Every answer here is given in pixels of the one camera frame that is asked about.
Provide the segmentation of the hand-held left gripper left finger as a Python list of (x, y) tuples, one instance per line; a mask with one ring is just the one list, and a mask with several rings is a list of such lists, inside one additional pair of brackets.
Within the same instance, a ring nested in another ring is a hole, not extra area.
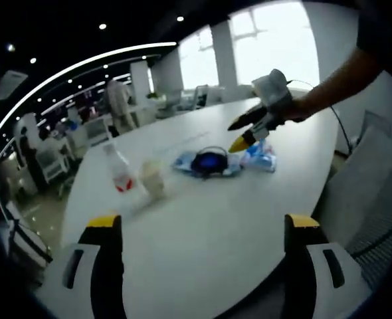
[(45, 269), (45, 306), (53, 318), (125, 318), (122, 218), (91, 220), (76, 243)]

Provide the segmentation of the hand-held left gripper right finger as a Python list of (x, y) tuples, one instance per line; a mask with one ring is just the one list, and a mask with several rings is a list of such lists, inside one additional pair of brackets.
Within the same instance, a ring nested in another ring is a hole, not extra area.
[(371, 294), (359, 264), (309, 216), (285, 216), (284, 251), (285, 318), (348, 318)]

